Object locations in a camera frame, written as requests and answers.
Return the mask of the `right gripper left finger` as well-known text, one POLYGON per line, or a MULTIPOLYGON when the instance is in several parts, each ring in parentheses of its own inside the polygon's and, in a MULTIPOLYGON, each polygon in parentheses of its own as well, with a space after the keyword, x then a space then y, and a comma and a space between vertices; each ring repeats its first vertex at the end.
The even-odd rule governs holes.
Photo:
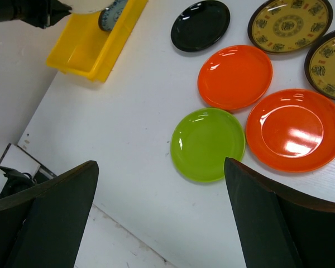
POLYGON ((98 175, 90 160, 0 199, 0 267, 74 267, 98 175))

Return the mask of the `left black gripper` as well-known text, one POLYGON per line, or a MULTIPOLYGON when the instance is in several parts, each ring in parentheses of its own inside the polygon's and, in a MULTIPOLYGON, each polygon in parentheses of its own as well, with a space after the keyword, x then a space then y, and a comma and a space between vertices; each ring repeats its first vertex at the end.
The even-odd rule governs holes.
POLYGON ((71 10, 55 0, 0 0, 0 22, 20 20, 45 29, 70 15, 71 10))

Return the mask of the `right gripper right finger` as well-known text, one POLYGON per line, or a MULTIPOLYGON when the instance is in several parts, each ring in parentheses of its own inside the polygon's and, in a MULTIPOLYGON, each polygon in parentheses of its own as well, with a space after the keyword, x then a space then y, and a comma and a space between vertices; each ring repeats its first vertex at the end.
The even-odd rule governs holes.
POLYGON ((335 203, 226 158, 224 173, 247 267, 335 267, 335 203))

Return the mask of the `cream floral plate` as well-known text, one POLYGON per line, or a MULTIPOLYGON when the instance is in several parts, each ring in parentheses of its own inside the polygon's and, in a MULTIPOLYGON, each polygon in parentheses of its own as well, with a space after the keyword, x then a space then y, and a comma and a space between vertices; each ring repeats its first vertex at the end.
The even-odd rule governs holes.
POLYGON ((70 7, 74 14, 90 14, 102 11, 110 6, 114 0, 59 0, 62 4, 70 7))

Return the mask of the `blue white patterned plate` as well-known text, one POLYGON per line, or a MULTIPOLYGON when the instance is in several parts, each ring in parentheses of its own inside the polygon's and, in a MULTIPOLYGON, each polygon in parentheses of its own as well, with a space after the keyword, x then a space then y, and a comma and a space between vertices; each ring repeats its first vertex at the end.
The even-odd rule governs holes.
POLYGON ((110 32, 113 30, 127 2, 128 0, 115 0, 100 13, 98 26, 102 31, 110 32))

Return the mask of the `yellow plastic bin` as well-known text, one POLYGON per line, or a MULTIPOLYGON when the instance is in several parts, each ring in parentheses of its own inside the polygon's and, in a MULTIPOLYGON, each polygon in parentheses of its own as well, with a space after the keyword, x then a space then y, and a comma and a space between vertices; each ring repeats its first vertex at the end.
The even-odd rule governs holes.
POLYGON ((99 28, 99 13, 71 15, 46 64, 62 73, 104 83, 146 4, 128 1, 109 32, 99 28))

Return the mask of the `orange plate right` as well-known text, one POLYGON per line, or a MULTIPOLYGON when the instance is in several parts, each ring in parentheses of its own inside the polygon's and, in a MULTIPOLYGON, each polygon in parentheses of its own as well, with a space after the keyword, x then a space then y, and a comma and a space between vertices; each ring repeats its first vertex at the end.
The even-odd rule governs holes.
POLYGON ((335 104, 305 89, 268 95, 248 115, 246 140, 263 164, 304 173, 335 158, 335 104))

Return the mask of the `orange plate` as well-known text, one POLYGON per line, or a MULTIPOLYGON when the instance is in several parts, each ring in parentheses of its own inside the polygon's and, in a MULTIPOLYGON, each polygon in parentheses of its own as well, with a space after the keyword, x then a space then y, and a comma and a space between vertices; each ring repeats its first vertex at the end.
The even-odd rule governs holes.
POLYGON ((248 115, 246 140, 263 164, 304 173, 335 158, 335 104, 305 89, 268 95, 248 115))
POLYGON ((270 58, 250 45, 234 45, 217 51, 202 65, 198 92, 208 105, 234 111, 259 100, 273 77, 270 58))

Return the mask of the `green plate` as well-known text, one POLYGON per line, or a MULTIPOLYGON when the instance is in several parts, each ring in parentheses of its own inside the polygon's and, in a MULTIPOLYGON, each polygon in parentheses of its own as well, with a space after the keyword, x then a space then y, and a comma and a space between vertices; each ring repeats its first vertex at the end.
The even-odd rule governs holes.
POLYGON ((242 125, 232 114, 203 108, 184 117, 174 129, 170 156, 176 170, 197 183, 224 178, 226 158, 241 161, 246 147, 242 125))

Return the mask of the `orange plate left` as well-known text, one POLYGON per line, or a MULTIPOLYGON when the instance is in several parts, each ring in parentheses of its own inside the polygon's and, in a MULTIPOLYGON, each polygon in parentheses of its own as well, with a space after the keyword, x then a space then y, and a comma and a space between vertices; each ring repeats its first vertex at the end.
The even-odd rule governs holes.
POLYGON ((234 45, 217 51, 202 65, 198 92, 208 105, 234 111, 259 100, 273 77, 270 58, 250 45, 234 45))

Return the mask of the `black plate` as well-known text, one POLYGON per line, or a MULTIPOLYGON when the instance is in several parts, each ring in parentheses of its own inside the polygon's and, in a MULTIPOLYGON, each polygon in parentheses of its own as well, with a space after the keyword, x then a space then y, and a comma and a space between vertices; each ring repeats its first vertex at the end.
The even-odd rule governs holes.
POLYGON ((221 1, 200 1, 176 18, 171 28, 171 42, 183 52, 205 50, 226 33, 231 14, 221 1))

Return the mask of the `yellow patterned plate right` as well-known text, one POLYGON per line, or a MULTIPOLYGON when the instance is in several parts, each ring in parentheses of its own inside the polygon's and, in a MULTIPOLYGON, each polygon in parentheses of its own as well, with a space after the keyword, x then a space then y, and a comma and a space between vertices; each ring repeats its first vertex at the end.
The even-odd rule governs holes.
POLYGON ((304 72, 318 93, 335 100, 335 30, 311 47, 305 58, 304 72))

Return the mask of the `yellow patterned plate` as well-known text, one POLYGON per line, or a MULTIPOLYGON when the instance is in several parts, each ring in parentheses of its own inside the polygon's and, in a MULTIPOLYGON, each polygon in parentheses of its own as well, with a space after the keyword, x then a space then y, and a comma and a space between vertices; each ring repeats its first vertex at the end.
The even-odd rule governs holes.
POLYGON ((311 47, 305 58, 304 72, 318 93, 335 100, 335 30, 311 47))
POLYGON ((332 20, 330 1, 267 1, 253 13, 247 33, 260 50, 268 54, 287 54, 321 39, 332 20))

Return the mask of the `yellow patterned plate left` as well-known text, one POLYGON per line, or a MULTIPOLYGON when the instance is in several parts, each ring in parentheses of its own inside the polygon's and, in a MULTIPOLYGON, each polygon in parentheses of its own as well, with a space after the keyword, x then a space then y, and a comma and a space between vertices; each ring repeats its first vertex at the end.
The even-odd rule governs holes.
POLYGON ((253 13, 247 33, 260 50, 268 54, 287 54, 321 39, 332 20, 330 1, 267 1, 253 13))

